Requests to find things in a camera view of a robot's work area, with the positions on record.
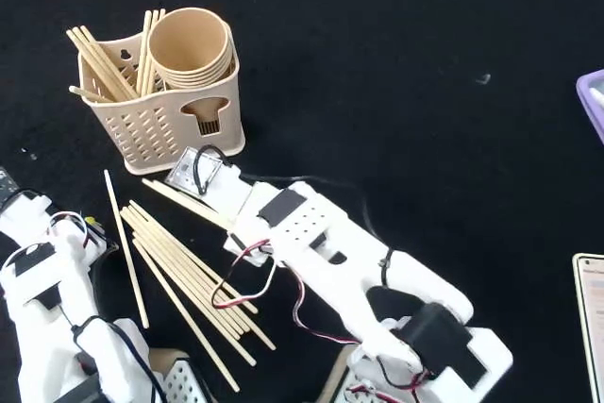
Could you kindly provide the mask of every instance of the wooden chopstick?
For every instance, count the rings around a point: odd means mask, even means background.
[[[159,271],[156,264],[151,260],[151,258],[147,254],[147,251],[144,249],[144,247],[138,241],[134,240],[133,244],[134,244],[134,247],[136,248],[136,250],[141,255],[141,257],[143,257],[144,262],[147,264],[147,266],[149,267],[149,269],[151,270],[151,272],[153,273],[155,278],[158,280],[159,285],[161,285],[161,288],[163,288],[163,291],[165,291],[168,294],[168,297],[172,300],[172,303],[174,304],[176,309],[180,312],[180,315],[185,319],[185,321],[187,322],[187,324],[189,325],[189,327],[191,328],[191,330],[197,337],[197,340],[199,340],[199,343],[202,344],[204,349],[208,352],[208,354],[210,355],[210,358],[216,364],[216,366],[218,367],[218,370],[220,370],[220,373],[222,373],[223,377],[225,377],[226,381],[228,382],[228,384],[230,384],[230,386],[233,388],[233,390],[235,392],[239,392],[240,388],[239,388],[239,385],[237,384],[237,382],[235,381],[235,378],[230,374],[230,372],[227,369],[227,366],[225,365],[224,362],[222,362],[222,360],[220,359],[218,354],[216,354],[216,351],[211,346],[211,344],[208,341],[208,339],[206,338],[206,336],[201,332],[201,329],[195,323],[191,314],[187,311],[187,309],[185,309],[185,306],[182,304],[182,302],[180,302],[180,299],[178,299],[178,296],[176,296],[176,293],[174,292],[174,290],[170,287],[170,285],[168,284],[166,279],[161,275],[161,272]]]
[[[157,23],[159,18],[159,11],[156,9],[153,10],[151,15],[151,27],[149,28],[149,33],[153,30],[153,27]],[[153,64],[151,61],[151,55],[149,50],[147,49],[147,53],[144,60],[144,73],[143,73],[143,85],[141,86],[141,96],[146,96],[149,94],[149,78],[153,77]]]
[[[74,33],[76,34],[77,27],[73,28]],[[101,59],[101,62],[104,63],[109,72],[113,75],[113,77],[117,80],[117,82],[122,86],[124,92],[128,99],[136,99],[138,98],[138,94],[134,91],[132,86],[128,83],[124,75],[120,72],[120,70],[115,66],[115,63],[109,58],[105,50],[101,47],[98,41],[94,38],[92,33],[86,28],[85,25],[80,26],[80,30],[84,35],[84,38],[88,40],[88,42],[92,46],[92,50],[96,51],[96,55]]]
[[[136,277],[136,271],[134,270],[134,263],[132,262],[132,254],[128,247],[128,241],[126,239],[126,233],[124,232],[124,224],[120,217],[120,211],[117,207],[117,200],[115,198],[115,191],[113,190],[113,184],[111,183],[111,176],[109,172],[105,170],[105,183],[107,185],[107,192],[109,194],[109,201],[111,203],[111,210],[113,211],[113,217],[115,218],[115,225],[117,226],[118,234],[120,235],[120,242],[122,243],[122,249],[124,250],[124,256],[126,257],[126,264],[128,267],[128,273],[130,274],[130,281],[132,282],[132,288],[134,289],[134,296],[136,297],[136,304],[139,308],[139,314],[141,315],[141,321],[145,329],[149,328],[149,318],[147,317],[147,310],[144,308],[143,295],[141,294],[141,287],[139,280]]]
[[[127,223],[130,224],[131,218],[128,213],[122,211],[122,217]],[[188,280],[185,281],[184,278],[181,278],[180,274],[165,258],[160,247],[156,243],[154,243],[146,235],[142,235],[139,230],[135,230],[133,237],[144,245],[144,248],[149,252],[149,255],[151,255],[153,260],[159,265],[161,270],[175,283],[178,289],[191,300],[199,311],[201,311],[204,316],[208,318],[208,321],[210,321],[229,342],[237,343],[237,341],[241,339],[240,334],[237,333],[229,323],[224,321],[224,319],[220,319],[219,314],[215,309],[211,308],[208,300],[194,290],[191,282]]]
[[[148,223],[146,219],[134,208],[127,207],[123,208],[122,211],[127,210],[133,218],[138,221],[136,225],[136,231],[145,237],[151,237],[159,244],[161,250],[166,251],[167,259],[172,263],[175,269],[178,270],[181,277],[185,278],[193,286],[196,294],[206,300],[211,308],[212,312],[215,312],[218,317],[222,317],[225,322],[231,325],[238,334],[243,334],[249,331],[249,326],[240,319],[237,313],[231,308],[226,310],[217,310],[211,305],[211,291],[212,288],[206,285],[203,279],[200,279],[193,270],[196,268],[193,263],[188,260],[184,260],[184,256],[180,250],[164,235],[162,235],[152,224]],[[225,302],[225,298],[219,299],[219,302]]]
[[[86,43],[82,42],[71,30],[67,30],[65,33],[67,33],[69,39],[82,55],[82,58],[86,60],[101,82],[105,84],[107,90],[109,90],[113,98],[116,101],[126,101],[126,96],[124,92],[122,92],[122,89],[116,85],[116,83],[105,70],[105,67],[96,59],[96,56],[92,53],[91,49],[86,45]]]
[[[122,214],[122,217],[124,217],[124,220],[135,230],[135,236],[138,234],[143,237],[145,241],[150,242],[153,245],[154,250],[158,250],[161,253],[162,258],[169,263],[168,267],[175,272],[175,276],[178,276],[182,285],[187,287],[190,292],[199,299],[200,303],[214,315],[217,321],[221,323],[235,339],[239,339],[239,336],[243,334],[243,330],[228,316],[227,312],[218,311],[211,305],[210,299],[199,289],[194,278],[191,278],[184,272],[184,269],[178,265],[172,254],[163,254],[165,251],[165,244],[153,235],[152,231],[147,227],[146,222],[139,217],[139,214],[130,207],[122,208],[120,213]]]
[[[206,263],[204,263],[199,257],[197,257],[191,250],[189,250],[183,243],[181,243],[172,233],[170,233],[162,224],[160,224],[151,214],[149,214],[141,205],[136,203],[134,200],[129,201],[130,205],[137,210],[150,224],[163,233],[166,238],[172,241],[191,261],[193,261],[199,268],[201,268],[211,279],[213,283],[220,282],[222,278],[211,269]],[[237,290],[235,290],[230,284],[225,283],[223,286],[226,292],[230,293],[232,297],[242,297]],[[258,309],[249,301],[243,303],[252,313],[258,313]]]
[[[162,8],[159,11],[158,19],[155,23],[151,25],[151,28],[155,27],[155,25],[166,15],[165,8]],[[147,52],[146,55],[146,63],[144,64],[146,71],[149,72],[149,77],[147,79],[147,88],[145,90],[145,94],[153,93],[156,89],[155,87],[155,65],[153,64],[153,60],[151,59],[151,54]]]
[[[128,211],[122,210],[122,216],[132,226],[136,225],[133,222],[132,216]],[[135,231],[135,241],[138,241],[143,245],[147,253],[156,261],[161,269],[168,275],[168,277],[176,284],[176,286],[193,302],[193,304],[208,318],[208,320],[216,327],[216,329],[225,337],[225,339],[235,348],[235,350],[245,359],[251,366],[256,365],[256,361],[252,356],[237,342],[239,336],[232,330],[228,329],[226,325],[222,325],[212,312],[208,305],[204,304],[203,299],[197,298],[191,290],[191,287],[184,284],[184,282],[178,277],[175,269],[165,259],[165,255],[160,246],[153,243],[146,236],[141,236],[140,232]]]
[[[147,223],[152,225],[158,233],[164,235],[164,237],[170,240],[180,251],[196,266],[193,269],[197,269],[198,276],[200,279],[207,278],[207,284],[213,287],[216,282],[222,280],[218,274],[214,272],[206,263],[200,260],[191,250],[189,250],[183,243],[181,243],[177,238],[175,238],[172,233],[170,233],[164,226],[162,226],[151,214],[149,214],[143,207],[141,207],[138,203],[133,200],[130,200],[130,206],[138,211],[142,218],[146,219]],[[241,295],[228,283],[225,283],[224,287],[226,292],[229,292],[232,297],[241,297]],[[252,313],[258,313],[258,309],[254,307],[249,301],[243,303],[243,306],[246,307]],[[272,350],[275,350],[275,344],[271,342],[271,340],[266,336],[266,334],[254,323],[248,316],[245,314],[239,307],[234,307],[235,311],[240,315],[240,317],[247,323],[247,325],[252,329],[252,331],[258,335],[258,337]]]
[[[149,30],[151,29],[151,11],[144,13],[143,21],[143,36],[141,37],[141,53],[139,54],[139,69],[136,74],[136,91],[138,94],[143,95],[143,75],[144,75],[144,64],[146,62],[147,55],[147,40],[149,38]]]
[[[69,86],[69,91],[73,94],[79,94],[85,98],[90,99],[96,103],[113,103],[110,99],[107,99],[105,96],[101,96],[100,94],[96,94],[93,92],[88,92],[87,90],[80,89],[74,85]]]
[[[146,178],[143,178],[143,184],[153,189],[157,193],[168,197],[173,202],[178,203],[178,205],[180,205],[181,207],[184,207],[187,210],[194,212],[198,216],[201,216],[204,219],[212,222],[218,227],[223,228],[224,230],[231,230],[233,227],[232,223],[227,220],[227,218],[221,216],[213,209],[207,207],[206,205],[203,205],[202,203],[199,203],[198,201],[194,200],[188,195],[185,195],[184,193],[180,193],[179,191],[172,189],[170,186],[167,186],[160,181],[151,181]]]

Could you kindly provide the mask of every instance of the screen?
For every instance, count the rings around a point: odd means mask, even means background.
[[[579,277],[585,320],[596,377],[597,398],[602,401],[604,390],[604,259],[579,260]]]

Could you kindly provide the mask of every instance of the black cloth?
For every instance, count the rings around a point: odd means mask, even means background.
[[[571,257],[604,249],[604,148],[575,82],[603,64],[600,1],[0,0],[2,165],[117,238],[101,175],[108,168],[120,204],[137,200],[224,273],[232,260],[224,232],[130,175],[92,112],[67,93],[77,83],[68,27],[114,39],[138,32],[148,8],[210,8],[231,24],[242,62],[247,146],[234,161],[253,174],[361,184],[384,240],[467,294],[471,325],[492,328],[512,351],[512,370],[486,401],[588,401]],[[354,194],[324,193],[361,221]],[[12,250],[2,245],[3,254]],[[255,368],[195,312],[241,384],[235,395],[135,262],[147,342],[190,353],[221,401],[318,396],[339,346],[294,326],[287,272],[277,273],[256,317],[277,351],[243,338]],[[233,281],[254,291],[267,271],[242,267]],[[100,293],[108,318],[138,322],[120,254],[105,263]],[[408,301],[391,294],[372,300],[379,316],[408,312]],[[301,316],[344,333],[314,295]],[[15,338],[6,315],[1,326],[0,399],[12,401]]]

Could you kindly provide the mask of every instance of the white robotic arm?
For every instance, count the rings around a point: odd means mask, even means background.
[[[136,325],[97,318],[88,272],[106,253],[102,230],[84,225],[75,213],[52,217],[51,205],[42,194],[15,192],[0,212],[0,231],[21,246],[0,270],[0,284],[19,341],[22,401],[159,402],[161,393],[153,392],[147,375],[149,349]],[[117,330],[146,362],[146,371]],[[86,373],[88,355],[93,362]]]
[[[236,166],[213,152],[195,155],[188,150],[166,182],[233,224],[225,249],[241,254],[252,243],[270,241],[272,259],[337,311],[360,342],[349,365],[367,389],[413,402],[409,386],[393,381],[410,383],[429,372],[430,379],[413,388],[422,403],[478,403],[512,365],[512,354],[491,330],[465,327],[473,307],[459,290],[353,223],[309,184],[299,181],[283,190],[265,182],[249,185]],[[336,255],[339,264],[332,260]],[[267,257],[259,250],[247,260],[260,265]],[[365,293],[382,285],[426,305],[398,323],[379,322]]]

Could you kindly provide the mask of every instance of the plastic basket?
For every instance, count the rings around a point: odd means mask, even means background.
[[[228,30],[229,38],[233,37]],[[109,58],[133,84],[139,62],[142,33],[112,42],[99,42]],[[80,87],[109,97],[81,55],[77,56]],[[122,103],[94,103],[92,109],[124,157],[128,172],[144,175],[172,168],[182,152],[212,143],[228,156],[245,145],[239,105],[239,58],[233,42],[233,60],[227,76],[201,89],[165,91],[157,79],[157,92]],[[192,111],[202,112],[200,121]]]

